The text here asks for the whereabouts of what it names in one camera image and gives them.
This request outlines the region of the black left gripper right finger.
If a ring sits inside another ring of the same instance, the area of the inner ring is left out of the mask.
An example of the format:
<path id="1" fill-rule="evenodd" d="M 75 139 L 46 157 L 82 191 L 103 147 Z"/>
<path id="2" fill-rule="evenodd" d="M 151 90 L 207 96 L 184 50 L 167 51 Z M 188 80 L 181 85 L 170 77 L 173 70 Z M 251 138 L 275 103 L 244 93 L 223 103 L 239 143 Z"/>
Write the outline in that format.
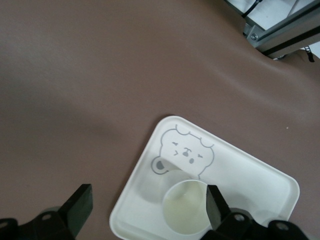
<path id="1" fill-rule="evenodd" d="M 206 213 L 212 229 L 203 240 L 269 240 L 267 228 L 248 211 L 229 207 L 216 185 L 207 186 Z"/>

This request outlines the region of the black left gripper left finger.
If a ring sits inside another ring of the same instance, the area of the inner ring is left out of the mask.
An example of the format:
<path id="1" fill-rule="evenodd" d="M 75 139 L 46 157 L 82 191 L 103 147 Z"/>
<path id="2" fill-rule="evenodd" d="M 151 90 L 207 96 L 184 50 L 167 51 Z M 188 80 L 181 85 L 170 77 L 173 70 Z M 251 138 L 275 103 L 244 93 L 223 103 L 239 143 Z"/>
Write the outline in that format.
<path id="1" fill-rule="evenodd" d="M 82 184 L 57 211 L 43 212 L 34 219 L 37 240 L 76 240 L 92 210 L 92 185 Z"/>

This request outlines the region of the aluminium frame post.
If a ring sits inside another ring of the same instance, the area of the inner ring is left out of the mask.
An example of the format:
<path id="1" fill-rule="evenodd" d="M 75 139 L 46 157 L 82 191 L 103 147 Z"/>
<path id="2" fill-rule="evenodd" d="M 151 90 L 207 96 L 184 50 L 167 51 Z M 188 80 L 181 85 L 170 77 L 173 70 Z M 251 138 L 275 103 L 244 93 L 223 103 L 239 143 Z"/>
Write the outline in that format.
<path id="1" fill-rule="evenodd" d="M 305 50 L 320 59 L 320 0 L 225 0 L 245 20 L 243 35 L 263 55 Z"/>

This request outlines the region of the cream tray with bear print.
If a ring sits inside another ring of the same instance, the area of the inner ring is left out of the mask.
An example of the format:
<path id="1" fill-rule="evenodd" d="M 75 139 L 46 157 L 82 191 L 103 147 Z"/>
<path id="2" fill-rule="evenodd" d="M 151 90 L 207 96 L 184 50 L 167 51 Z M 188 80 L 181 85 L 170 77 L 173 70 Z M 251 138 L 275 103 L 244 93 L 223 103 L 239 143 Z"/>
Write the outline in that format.
<path id="1" fill-rule="evenodd" d="M 288 220 L 300 195 L 297 181 L 179 116 L 155 127 L 109 219 L 123 240 L 200 240 L 180 234 L 163 217 L 162 201 L 176 183 L 195 179 L 218 186 L 231 208 L 260 225 Z"/>

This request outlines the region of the white plastic cup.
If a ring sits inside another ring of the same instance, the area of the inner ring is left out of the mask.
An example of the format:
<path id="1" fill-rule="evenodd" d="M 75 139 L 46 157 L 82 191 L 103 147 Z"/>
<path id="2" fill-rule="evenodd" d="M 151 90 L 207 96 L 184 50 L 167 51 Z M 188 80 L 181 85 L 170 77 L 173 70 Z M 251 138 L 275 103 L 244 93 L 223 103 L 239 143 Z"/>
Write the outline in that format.
<path id="1" fill-rule="evenodd" d="M 207 184 L 199 180 L 184 180 L 173 185 L 162 200 L 165 223 L 175 233 L 196 235 L 211 226 L 207 210 Z"/>

